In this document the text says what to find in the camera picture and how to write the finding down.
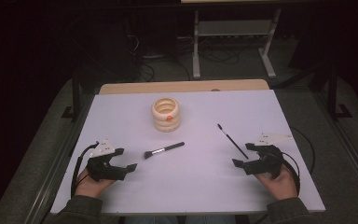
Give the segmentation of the black metal post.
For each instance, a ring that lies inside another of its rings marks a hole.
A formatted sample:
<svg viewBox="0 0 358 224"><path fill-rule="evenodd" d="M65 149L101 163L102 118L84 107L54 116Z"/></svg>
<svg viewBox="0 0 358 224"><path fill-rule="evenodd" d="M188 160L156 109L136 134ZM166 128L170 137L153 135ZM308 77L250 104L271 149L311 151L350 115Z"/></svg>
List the black metal post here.
<svg viewBox="0 0 358 224"><path fill-rule="evenodd" d="M81 112L80 82L78 71L79 69L76 68L72 73L72 104L64 109L62 113L62 117L64 119L77 120Z"/></svg>
<svg viewBox="0 0 358 224"><path fill-rule="evenodd" d="M337 103L337 72L330 62L317 65L315 75L311 79L309 87L312 91L321 92L327 86L326 109L328 115L338 121L341 118L351 118L349 109Z"/></svg>

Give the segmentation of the thin black eyeliner brush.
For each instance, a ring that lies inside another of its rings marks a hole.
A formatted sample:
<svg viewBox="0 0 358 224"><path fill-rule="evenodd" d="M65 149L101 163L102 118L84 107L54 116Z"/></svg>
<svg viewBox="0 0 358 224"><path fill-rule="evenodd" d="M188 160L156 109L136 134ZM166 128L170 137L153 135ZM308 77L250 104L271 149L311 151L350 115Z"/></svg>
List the thin black eyeliner brush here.
<svg viewBox="0 0 358 224"><path fill-rule="evenodd" d="M239 145L231 138L231 136L223 129L223 127L217 123L219 130L226 136L226 138L234 145L234 147L244 156L246 160L249 160L249 157L244 153L244 151L239 147Z"/></svg>

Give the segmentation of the person's right hand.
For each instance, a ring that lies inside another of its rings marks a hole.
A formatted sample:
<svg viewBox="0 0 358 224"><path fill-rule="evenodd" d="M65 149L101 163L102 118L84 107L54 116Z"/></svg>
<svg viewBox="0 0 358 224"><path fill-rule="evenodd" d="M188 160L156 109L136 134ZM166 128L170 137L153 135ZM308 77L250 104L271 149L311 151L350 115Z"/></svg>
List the person's right hand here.
<svg viewBox="0 0 358 224"><path fill-rule="evenodd" d="M266 175L256 175L255 177L278 201L297 197L296 183L290 173L281 171L275 179L270 179Z"/></svg>

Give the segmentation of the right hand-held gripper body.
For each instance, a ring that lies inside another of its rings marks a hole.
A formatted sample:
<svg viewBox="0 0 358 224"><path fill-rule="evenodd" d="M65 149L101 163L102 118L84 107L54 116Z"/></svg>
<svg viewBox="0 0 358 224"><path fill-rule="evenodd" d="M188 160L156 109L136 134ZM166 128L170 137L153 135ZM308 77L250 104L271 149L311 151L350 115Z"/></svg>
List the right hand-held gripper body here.
<svg viewBox="0 0 358 224"><path fill-rule="evenodd" d="M247 175L269 173L273 178L278 177L284 158L276 144L290 138L291 135L288 134L261 133L260 137L253 143L260 148L259 151L255 151L259 159L245 162L243 167L245 173Z"/></svg>

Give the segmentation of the person's left hand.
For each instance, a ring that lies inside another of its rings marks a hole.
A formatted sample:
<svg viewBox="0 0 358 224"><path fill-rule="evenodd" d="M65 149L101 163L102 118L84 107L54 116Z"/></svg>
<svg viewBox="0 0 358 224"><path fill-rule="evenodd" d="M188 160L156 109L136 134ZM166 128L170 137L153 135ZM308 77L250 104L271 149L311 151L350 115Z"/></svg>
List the person's left hand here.
<svg viewBox="0 0 358 224"><path fill-rule="evenodd" d="M89 176L88 170L84 169L77 178L75 196L98 198L114 183L115 180L102 179L100 181L95 181Z"/></svg>

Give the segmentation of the white board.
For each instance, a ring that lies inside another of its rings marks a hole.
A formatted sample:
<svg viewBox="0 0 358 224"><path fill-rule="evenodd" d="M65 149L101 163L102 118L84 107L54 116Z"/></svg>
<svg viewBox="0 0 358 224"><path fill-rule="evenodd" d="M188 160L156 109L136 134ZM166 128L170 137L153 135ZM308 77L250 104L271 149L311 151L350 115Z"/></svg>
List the white board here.
<svg viewBox="0 0 358 224"><path fill-rule="evenodd" d="M98 95L94 98L73 155L107 139L124 153L111 160L136 170L103 195L103 212L118 216L246 214L266 209L272 197L258 180L233 164L244 156L219 130L231 136L249 161L246 149L261 133L291 131L277 97L266 91L174 92L182 122L170 133L153 124L158 93ZM144 159L146 151L185 142L182 147Z"/></svg>

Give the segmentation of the black makeup brush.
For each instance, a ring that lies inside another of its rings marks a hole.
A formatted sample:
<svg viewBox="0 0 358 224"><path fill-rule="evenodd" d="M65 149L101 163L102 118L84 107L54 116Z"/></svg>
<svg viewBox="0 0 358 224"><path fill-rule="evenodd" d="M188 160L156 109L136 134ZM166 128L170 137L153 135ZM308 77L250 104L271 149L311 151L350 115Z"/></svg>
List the black makeup brush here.
<svg viewBox="0 0 358 224"><path fill-rule="evenodd" d="M182 147L184 145L185 145L185 142L180 142L180 143L173 144L171 146L158 148L158 149L155 149L155 150L152 150L152 151L146 151L144 153L144 159L147 160L148 158L152 157L155 154L159 154L161 152L168 151L168 150L171 150L171 149L174 149L174 148Z"/></svg>

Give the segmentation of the grey metal stand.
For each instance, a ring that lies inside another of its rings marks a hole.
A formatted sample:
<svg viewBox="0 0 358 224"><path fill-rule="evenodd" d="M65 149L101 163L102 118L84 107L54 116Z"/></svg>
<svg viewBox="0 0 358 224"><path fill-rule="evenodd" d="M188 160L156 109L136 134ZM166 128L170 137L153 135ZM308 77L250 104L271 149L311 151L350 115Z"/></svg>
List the grey metal stand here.
<svg viewBox="0 0 358 224"><path fill-rule="evenodd" d="M200 79L200 56L199 56L199 38L206 36L246 36L246 35L265 35L267 41L263 48L259 48L259 56L265 67L269 78L275 78L277 75L269 59L269 48L273 36L278 26L282 10L276 9L270 20L248 20L248 21L200 21L199 12L194 16L194 35L193 35L193 53L192 68L193 78Z"/></svg>

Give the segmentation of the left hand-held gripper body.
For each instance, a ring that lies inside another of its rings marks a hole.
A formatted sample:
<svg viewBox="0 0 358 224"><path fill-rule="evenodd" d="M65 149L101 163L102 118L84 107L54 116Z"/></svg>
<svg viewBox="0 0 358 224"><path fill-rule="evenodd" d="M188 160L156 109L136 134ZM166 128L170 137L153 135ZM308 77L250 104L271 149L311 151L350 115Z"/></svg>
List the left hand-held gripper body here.
<svg viewBox="0 0 358 224"><path fill-rule="evenodd" d="M102 140L91 151L86 168L93 180L123 180L125 178L126 168L110 164L114 152L115 148L107 139Z"/></svg>

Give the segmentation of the aluminium rail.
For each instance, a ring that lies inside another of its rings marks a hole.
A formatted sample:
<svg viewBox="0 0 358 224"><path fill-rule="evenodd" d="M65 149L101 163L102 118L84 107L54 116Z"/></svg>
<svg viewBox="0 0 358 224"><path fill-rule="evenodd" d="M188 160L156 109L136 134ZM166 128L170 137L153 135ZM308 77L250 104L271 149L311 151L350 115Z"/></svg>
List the aluminium rail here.
<svg viewBox="0 0 358 224"><path fill-rule="evenodd" d="M319 108L323 111L326 120L337 135L346 153L348 154L354 172L358 176L358 151L356 150L355 145L352 143L349 136L343 130L341 124L339 123L341 119L352 119L352 113L343 104L338 105L338 112L336 112L337 107L335 105L333 106L333 111L330 112L328 110L327 101L322 97L320 93L314 92L312 95Z"/></svg>
<svg viewBox="0 0 358 224"><path fill-rule="evenodd" d="M62 108L53 108L58 115L48 118L48 126L41 126L42 137L31 146L36 155L31 157L30 167L41 177L41 184L24 224L42 224L48 215L93 99L89 94L71 95Z"/></svg>

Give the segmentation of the wooden table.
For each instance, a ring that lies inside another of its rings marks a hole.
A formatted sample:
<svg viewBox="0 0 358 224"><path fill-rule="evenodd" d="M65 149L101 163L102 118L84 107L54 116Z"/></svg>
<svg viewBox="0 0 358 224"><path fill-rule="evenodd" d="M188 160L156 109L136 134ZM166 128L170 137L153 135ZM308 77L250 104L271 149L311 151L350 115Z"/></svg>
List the wooden table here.
<svg viewBox="0 0 358 224"><path fill-rule="evenodd" d="M194 91L258 91L268 89L269 84L264 79L232 79L104 84L101 86L99 93L130 94Z"/></svg>

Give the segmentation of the cream ringed brush holder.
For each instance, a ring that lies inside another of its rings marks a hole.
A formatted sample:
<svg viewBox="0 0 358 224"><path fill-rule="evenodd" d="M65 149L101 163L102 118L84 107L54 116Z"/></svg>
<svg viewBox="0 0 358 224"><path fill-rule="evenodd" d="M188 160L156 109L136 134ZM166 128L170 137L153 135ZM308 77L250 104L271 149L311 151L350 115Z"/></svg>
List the cream ringed brush holder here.
<svg viewBox="0 0 358 224"><path fill-rule="evenodd" d="M157 130L169 133L175 131L180 126L180 106L175 99L160 98L152 104L151 111Z"/></svg>

